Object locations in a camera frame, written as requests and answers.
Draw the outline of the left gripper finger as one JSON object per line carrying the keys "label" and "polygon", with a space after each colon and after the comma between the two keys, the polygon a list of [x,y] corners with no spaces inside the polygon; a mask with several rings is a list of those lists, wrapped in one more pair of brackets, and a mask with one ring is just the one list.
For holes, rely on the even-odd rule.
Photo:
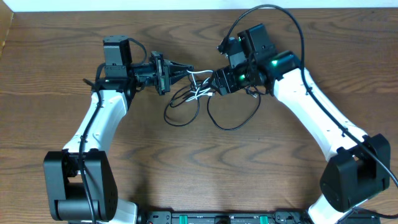
{"label": "left gripper finger", "polygon": [[189,76],[190,72],[187,70],[182,70],[179,72],[172,72],[169,75],[169,84],[170,85],[174,85],[175,83],[177,83],[179,80],[183,79],[186,76]]}
{"label": "left gripper finger", "polygon": [[178,63],[172,60],[167,61],[167,66],[170,73],[183,73],[188,71],[194,71],[194,66],[184,63]]}

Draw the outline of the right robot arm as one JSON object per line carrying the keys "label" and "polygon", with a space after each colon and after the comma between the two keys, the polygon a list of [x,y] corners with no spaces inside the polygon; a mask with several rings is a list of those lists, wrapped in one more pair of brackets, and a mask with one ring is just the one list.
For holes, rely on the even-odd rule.
{"label": "right robot arm", "polygon": [[389,188],[391,159],[387,139],[368,136],[346,118],[317,87],[291,51],[278,52],[259,24],[225,37],[218,46],[229,60],[213,72],[211,87],[221,95],[250,86],[288,107],[320,146],[327,161],[320,179],[322,194],[307,210],[312,223],[338,223],[359,205]]}

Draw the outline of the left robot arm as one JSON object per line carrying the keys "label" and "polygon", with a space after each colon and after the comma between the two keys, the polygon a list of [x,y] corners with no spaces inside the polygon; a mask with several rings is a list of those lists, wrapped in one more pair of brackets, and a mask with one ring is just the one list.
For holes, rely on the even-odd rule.
{"label": "left robot arm", "polygon": [[155,51],[133,63],[131,43],[142,46],[126,35],[103,39],[105,61],[93,82],[84,81],[91,88],[90,107],[63,149],[49,151],[44,158],[49,210],[56,221],[137,223],[140,219],[138,206],[118,197],[108,161],[114,134],[136,93],[153,86],[164,95],[194,67]]}

